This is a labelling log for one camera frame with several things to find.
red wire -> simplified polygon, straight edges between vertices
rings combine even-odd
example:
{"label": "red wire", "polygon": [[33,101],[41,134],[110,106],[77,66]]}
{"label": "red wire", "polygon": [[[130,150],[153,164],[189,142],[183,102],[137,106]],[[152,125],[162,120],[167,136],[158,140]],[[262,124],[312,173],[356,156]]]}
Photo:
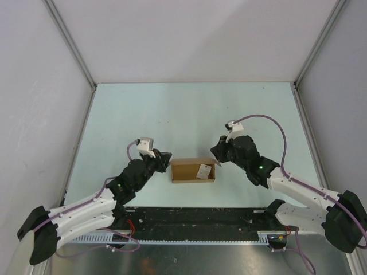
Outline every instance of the red wire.
{"label": "red wire", "polygon": [[289,231],[289,233],[287,233],[286,237],[288,237],[291,233],[292,233],[292,229],[287,225],[286,226],[287,232]]}
{"label": "red wire", "polygon": [[132,233],[130,234],[130,236],[132,237],[135,234],[135,226],[132,223],[132,220],[128,219],[127,222],[130,224],[130,231],[131,231],[131,228],[132,228]]}

white wall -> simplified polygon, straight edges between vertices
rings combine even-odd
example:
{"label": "white wall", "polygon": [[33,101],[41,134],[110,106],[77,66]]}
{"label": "white wall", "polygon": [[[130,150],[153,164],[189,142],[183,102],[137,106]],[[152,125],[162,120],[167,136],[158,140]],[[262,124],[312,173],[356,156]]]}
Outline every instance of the white wall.
{"label": "white wall", "polygon": [[300,91],[331,187],[367,208],[366,13],[366,0],[350,1]]}
{"label": "white wall", "polygon": [[91,88],[41,0],[0,2],[0,274],[30,210],[61,194]]}
{"label": "white wall", "polygon": [[337,0],[55,0],[97,83],[293,81]]}

metal panel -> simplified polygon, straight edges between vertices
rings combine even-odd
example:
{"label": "metal panel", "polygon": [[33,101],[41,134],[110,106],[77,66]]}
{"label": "metal panel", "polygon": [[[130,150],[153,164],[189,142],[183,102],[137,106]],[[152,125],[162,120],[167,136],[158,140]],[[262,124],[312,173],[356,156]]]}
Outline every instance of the metal panel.
{"label": "metal panel", "polygon": [[306,109],[304,108],[302,99],[299,95],[299,90],[296,88],[294,84],[291,84],[291,86],[292,86],[294,100],[296,102],[297,110],[299,113],[299,117],[300,117],[302,127],[304,130],[304,134],[306,135],[307,143],[309,145],[309,149],[311,152],[311,157],[314,162],[317,177],[319,179],[321,186],[329,189],[329,184],[327,183],[325,171],[321,163],[319,152],[317,150],[315,136],[313,134],[313,131],[312,131],[312,128],[311,128],[311,125],[310,125],[310,122],[309,122],[309,119],[306,113]]}
{"label": "metal panel", "polygon": [[[113,241],[113,233],[106,231],[96,231],[78,238],[75,238],[70,243],[82,243],[82,244],[125,244],[126,242]],[[267,235],[263,233],[258,234],[258,241],[157,241],[157,240],[140,240],[141,245],[268,245]]]}
{"label": "metal panel", "polygon": [[97,83],[294,81],[337,0],[54,0]]}
{"label": "metal panel", "polygon": [[[315,136],[311,128],[309,117],[307,116],[306,110],[302,102],[302,98],[300,96],[299,88],[296,88],[295,85],[292,85],[292,91],[299,112],[299,116],[301,118],[304,133],[306,135],[307,143],[309,144],[310,147],[310,152],[312,159],[314,161],[317,177],[319,179],[320,184],[323,187],[330,188],[321,162],[319,150],[317,148]],[[347,259],[353,275],[367,274],[366,262],[360,249],[356,249],[352,254],[348,254]]]}
{"label": "metal panel", "polygon": [[[300,84],[332,188],[367,206],[367,1],[350,1]],[[367,260],[367,251],[362,250]]]}
{"label": "metal panel", "polygon": [[87,106],[87,110],[85,112],[85,115],[84,115],[84,119],[83,119],[83,123],[80,127],[80,132],[78,134],[78,138],[77,138],[77,141],[76,141],[76,145],[74,146],[74,150],[73,150],[73,155],[72,155],[72,159],[70,161],[70,164],[69,164],[69,168],[68,168],[68,173],[67,173],[67,176],[65,177],[65,180],[64,180],[64,184],[63,184],[63,191],[61,192],[60,194],[60,197],[59,199],[57,200],[57,205],[61,205],[61,202],[64,200],[64,197],[65,197],[65,192],[66,192],[66,189],[67,189],[67,186],[68,186],[68,183],[69,183],[69,180],[70,180],[70,177],[71,177],[71,174],[73,172],[73,168],[74,168],[74,164],[75,164],[75,160],[76,160],[76,156],[78,154],[78,151],[79,151],[79,147],[80,147],[80,143],[81,143],[81,138],[83,137],[83,133],[84,133],[84,130],[85,130],[85,126],[87,125],[87,121],[88,121],[88,116],[89,116],[89,113],[91,111],[91,108],[92,108],[92,104],[93,104],[93,99],[94,99],[94,95],[96,94],[97,90],[97,85],[94,87],[92,93],[91,93],[91,96],[89,98],[89,101],[88,101],[88,106]]}
{"label": "metal panel", "polygon": [[0,274],[16,232],[55,205],[92,93],[41,1],[1,1]]}
{"label": "metal panel", "polygon": [[313,61],[315,60],[317,54],[319,53],[322,45],[325,43],[327,38],[329,37],[329,34],[333,30],[335,23],[339,16],[344,11],[344,8],[348,4],[349,0],[338,0],[338,2],[335,4],[333,11],[329,15],[324,27],[322,28],[320,35],[318,36],[313,48],[311,49],[311,52],[309,56],[306,59],[306,62],[303,64],[302,69],[300,70],[295,83],[297,86],[302,82],[305,74],[311,67]]}
{"label": "metal panel", "polygon": [[[318,274],[352,274],[346,256],[329,245],[323,237],[302,235],[300,241]],[[289,242],[288,246],[294,248],[294,237]],[[90,247],[68,244],[59,253],[70,255]],[[138,252],[131,254],[113,253],[102,248],[71,260],[54,256],[45,274],[306,275],[308,271],[298,254],[271,253],[265,246],[143,245]]]}

white bracket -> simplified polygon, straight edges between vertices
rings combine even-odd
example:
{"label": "white bracket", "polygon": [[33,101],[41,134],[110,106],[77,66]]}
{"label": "white bracket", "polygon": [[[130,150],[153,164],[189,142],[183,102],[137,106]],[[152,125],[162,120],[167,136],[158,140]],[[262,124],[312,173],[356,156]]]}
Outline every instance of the white bracket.
{"label": "white bracket", "polygon": [[234,121],[230,121],[226,124],[227,130],[229,131],[227,139],[225,140],[226,143],[229,142],[230,139],[235,139],[236,137],[243,135],[244,128],[242,124],[240,122],[234,124],[233,122]]}
{"label": "white bracket", "polygon": [[149,137],[142,137],[136,148],[139,150],[140,154],[149,155],[152,158],[155,158],[155,153],[152,151],[153,142],[154,139],[150,139]]}
{"label": "white bracket", "polygon": [[321,226],[325,215],[317,214],[308,207],[298,207],[286,202],[279,206],[275,216],[282,225],[296,226],[301,231],[312,231],[325,236],[325,230]]}

metal frame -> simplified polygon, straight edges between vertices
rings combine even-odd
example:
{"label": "metal frame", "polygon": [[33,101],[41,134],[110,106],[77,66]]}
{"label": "metal frame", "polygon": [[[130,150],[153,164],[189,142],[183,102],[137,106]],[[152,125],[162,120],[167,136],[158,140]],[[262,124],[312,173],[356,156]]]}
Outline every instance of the metal frame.
{"label": "metal frame", "polygon": [[81,69],[85,79],[88,81],[92,89],[94,89],[96,84],[93,81],[93,78],[91,76],[91,73],[88,70],[87,65],[85,64],[83,58],[81,57],[81,54],[76,44],[74,43],[74,40],[71,37],[70,32],[68,31],[68,28],[66,27],[64,23],[64,20],[61,18],[61,15],[57,10],[56,5],[54,4],[53,0],[42,0],[42,1],[45,4],[50,16],[52,17],[52,20],[54,21],[55,25],[57,26],[58,30],[60,31],[60,34],[63,37],[66,45],[68,46],[76,63],[78,64],[79,68]]}
{"label": "metal frame", "polygon": [[[86,126],[88,116],[91,110],[91,106],[92,106],[95,91],[96,91],[96,83],[94,82],[88,70],[88,67],[85,64],[53,0],[42,0],[42,1],[45,4],[50,16],[54,20],[55,25],[57,26],[58,30],[60,31],[61,36],[63,37],[66,45],[68,46],[69,50],[71,51],[71,54],[74,57],[75,61],[77,62],[79,68],[81,69],[85,79],[88,81],[89,85],[93,89],[93,92],[91,93],[91,97],[90,97],[89,104],[87,107],[87,111],[84,116],[83,125],[81,126],[81,130],[77,138],[77,144],[73,152],[72,161],[68,169],[68,174],[65,178],[65,182],[64,182],[64,191],[65,191],[67,189],[67,185],[68,185],[71,173],[73,171],[73,166],[75,163],[76,155],[79,150],[79,145],[83,137],[85,126]],[[349,0],[338,0],[337,1],[337,3],[334,6],[333,11],[329,15],[322,31],[320,32],[320,35],[318,36],[313,48],[311,49],[309,56],[307,57],[297,78],[295,79],[295,82],[291,83],[295,103],[296,103],[296,106],[299,112],[300,120],[301,120],[303,129],[304,129],[305,135],[306,135],[307,143],[311,151],[311,156],[314,162],[314,166],[315,166],[320,184],[325,188],[329,188],[329,184],[327,182],[327,177],[326,177],[323,165],[322,165],[319,151],[317,149],[317,144],[315,141],[314,133],[311,129],[310,121],[308,119],[304,104],[300,97],[300,91],[298,87],[299,87],[299,84],[302,82],[304,76],[306,75],[307,71],[310,69],[311,65],[313,64],[313,61],[316,59],[318,53],[321,51],[321,48],[325,44],[331,31],[333,30],[335,23],[337,22],[337,19],[340,17],[340,15],[344,11],[348,3],[349,3]],[[58,203],[61,203],[61,201],[64,198],[64,194],[65,194],[64,192],[61,194],[61,197]],[[347,259],[348,259],[348,263],[349,263],[349,266],[351,268],[353,275],[367,274],[367,267],[365,265],[363,255],[360,250],[358,251],[356,250],[352,254],[347,254]],[[33,274],[33,275],[44,274],[46,263],[47,261],[35,266],[32,270],[30,270],[30,274]]]}
{"label": "metal frame", "polygon": [[[320,184],[329,189],[327,177],[322,165],[319,150],[316,144],[314,132],[312,131],[307,112],[304,108],[302,98],[300,96],[299,88],[295,84],[291,83],[294,100],[299,112],[300,120],[302,122],[304,134],[306,135],[307,143],[311,151],[311,156],[316,169],[317,177],[319,178]],[[367,265],[362,255],[361,249],[356,249],[352,254],[346,254],[350,270],[353,275],[367,274]]]}
{"label": "metal frame", "polygon": [[93,105],[93,101],[94,101],[94,95],[96,94],[96,90],[97,90],[97,85],[94,87],[94,89],[91,93],[91,96],[88,100],[88,106],[87,106],[87,109],[85,111],[85,115],[83,117],[83,123],[80,127],[80,132],[79,132],[78,137],[77,137],[76,145],[74,146],[72,158],[71,158],[71,161],[70,161],[70,164],[69,164],[69,167],[68,167],[68,172],[67,172],[67,175],[66,175],[64,183],[63,183],[63,188],[61,189],[62,192],[60,194],[59,199],[57,200],[57,205],[58,206],[61,205],[61,203],[64,201],[65,192],[68,188],[70,177],[71,177],[71,174],[72,174],[73,169],[74,169],[76,156],[77,156],[78,151],[79,151],[79,147],[80,147],[81,139],[83,138],[85,127],[87,126],[87,121],[88,121],[89,114],[90,114],[91,109],[92,109],[92,105]]}
{"label": "metal frame", "polygon": [[[128,231],[121,231],[123,234],[128,234]],[[258,241],[222,241],[218,242],[210,242],[210,241],[146,241],[146,240],[138,240],[141,245],[269,245],[268,234],[277,234],[275,231],[270,231],[270,233],[258,233],[259,237]],[[109,233],[107,231],[94,231],[88,234],[82,235],[69,243],[83,243],[83,244],[113,244],[113,245],[122,245],[126,242],[116,242],[112,240],[113,233]]]}
{"label": "metal frame", "polygon": [[303,64],[297,78],[295,79],[296,87],[302,82],[304,76],[306,75],[307,71],[310,69],[313,61],[317,57],[318,53],[320,52],[322,46],[326,42],[327,38],[329,37],[331,31],[334,29],[337,20],[339,19],[340,15],[344,11],[345,7],[349,3],[350,0],[338,0],[335,4],[333,11],[329,15],[324,27],[322,28],[318,38],[314,46],[311,49],[309,56],[306,59],[306,62]]}

